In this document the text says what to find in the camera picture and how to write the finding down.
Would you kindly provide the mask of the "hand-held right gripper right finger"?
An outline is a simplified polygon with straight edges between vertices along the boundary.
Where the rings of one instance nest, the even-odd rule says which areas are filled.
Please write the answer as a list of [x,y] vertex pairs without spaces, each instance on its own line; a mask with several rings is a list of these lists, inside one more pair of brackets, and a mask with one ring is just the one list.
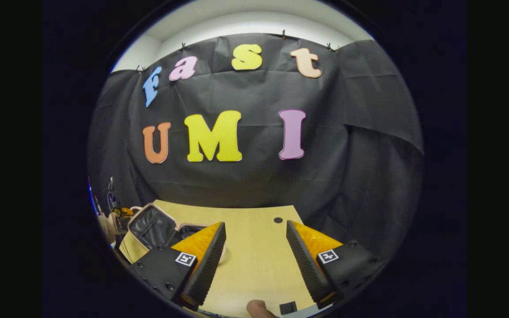
[[319,309],[355,297],[384,267],[358,241],[341,243],[299,222],[287,221],[285,237]]

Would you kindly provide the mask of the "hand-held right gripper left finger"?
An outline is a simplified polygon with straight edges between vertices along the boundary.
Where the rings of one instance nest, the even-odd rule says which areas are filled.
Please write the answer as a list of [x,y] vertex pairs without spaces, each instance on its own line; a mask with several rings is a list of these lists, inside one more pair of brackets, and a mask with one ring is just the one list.
[[204,304],[226,243],[216,222],[171,247],[151,249],[131,264],[133,273],[162,300],[190,310]]

